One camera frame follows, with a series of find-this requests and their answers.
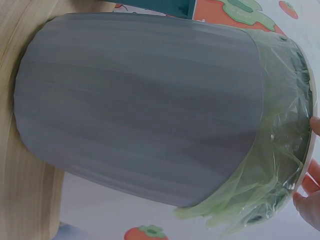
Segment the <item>human hand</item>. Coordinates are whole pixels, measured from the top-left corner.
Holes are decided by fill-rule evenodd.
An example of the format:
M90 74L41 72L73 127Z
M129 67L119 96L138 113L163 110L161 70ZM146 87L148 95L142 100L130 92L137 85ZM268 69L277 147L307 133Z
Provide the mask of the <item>human hand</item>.
M312 117L310 120L312 130L320 136L320 118ZM301 217L320 231L320 165L313 159L302 182L308 197L296 192L293 195L293 204Z

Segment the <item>wooden surface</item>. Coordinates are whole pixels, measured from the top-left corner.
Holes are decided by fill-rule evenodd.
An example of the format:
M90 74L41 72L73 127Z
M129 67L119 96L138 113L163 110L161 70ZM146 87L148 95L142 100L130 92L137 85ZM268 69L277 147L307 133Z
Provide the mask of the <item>wooden surface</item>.
M13 117L21 56L48 19L113 8L96 0L0 0L0 240L50 240L59 226L64 172L26 150Z

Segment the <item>green plastic bag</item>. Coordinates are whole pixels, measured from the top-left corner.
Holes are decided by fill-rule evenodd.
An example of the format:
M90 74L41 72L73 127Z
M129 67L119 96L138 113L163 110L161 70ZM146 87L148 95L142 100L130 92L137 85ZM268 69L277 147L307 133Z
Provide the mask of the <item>green plastic bag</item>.
M257 46L263 72L259 131L227 182L198 205L175 210L178 219L211 217L208 228L229 223L223 235L268 220L288 202L312 136L313 94L302 52L291 39L277 33L244 31Z

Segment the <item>teal box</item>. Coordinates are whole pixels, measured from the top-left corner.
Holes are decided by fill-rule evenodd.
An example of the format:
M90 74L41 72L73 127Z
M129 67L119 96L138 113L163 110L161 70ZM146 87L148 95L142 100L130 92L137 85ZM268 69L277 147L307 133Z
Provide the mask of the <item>teal box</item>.
M148 9L182 19L192 19L196 0L119 0L117 4Z

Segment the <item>gray trash can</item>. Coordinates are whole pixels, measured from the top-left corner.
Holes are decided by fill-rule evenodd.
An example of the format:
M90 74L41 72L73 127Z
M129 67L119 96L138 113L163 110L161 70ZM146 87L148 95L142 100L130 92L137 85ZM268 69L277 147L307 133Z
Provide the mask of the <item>gray trash can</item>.
M74 13L28 46L14 114L26 147L70 173L191 207L181 218L241 212L259 192L273 209L250 205L255 222L276 212L302 171L309 81L299 48L276 33Z

